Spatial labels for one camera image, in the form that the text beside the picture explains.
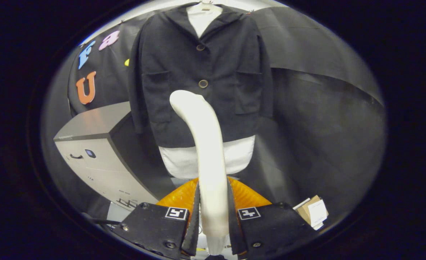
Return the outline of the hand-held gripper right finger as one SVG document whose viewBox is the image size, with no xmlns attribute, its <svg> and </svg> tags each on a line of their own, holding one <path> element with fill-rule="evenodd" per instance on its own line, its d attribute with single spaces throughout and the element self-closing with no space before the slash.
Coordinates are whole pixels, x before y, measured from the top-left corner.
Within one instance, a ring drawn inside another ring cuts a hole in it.
<svg viewBox="0 0 426 260">
<path fill-rule="evenodd" d="M 239 260 L 279 258 L 315 236 L 290 204 L 272 203 L 238 180 L 228 182 L 229 235 Z"/>
</svg>

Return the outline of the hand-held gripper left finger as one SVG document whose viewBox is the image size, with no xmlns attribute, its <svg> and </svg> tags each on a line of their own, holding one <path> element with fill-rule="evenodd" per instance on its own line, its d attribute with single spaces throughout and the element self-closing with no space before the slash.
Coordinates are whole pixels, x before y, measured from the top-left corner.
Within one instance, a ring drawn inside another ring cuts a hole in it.
<svg viewBox="0 0 426 260">
<path fill-rule="evenodd" d="M 170 260 L 196 255 L 199 236 L 200 188 L 192 179 L 156 204 L 140 203 L 112 234 L 138 250 Z"/>
</svg>

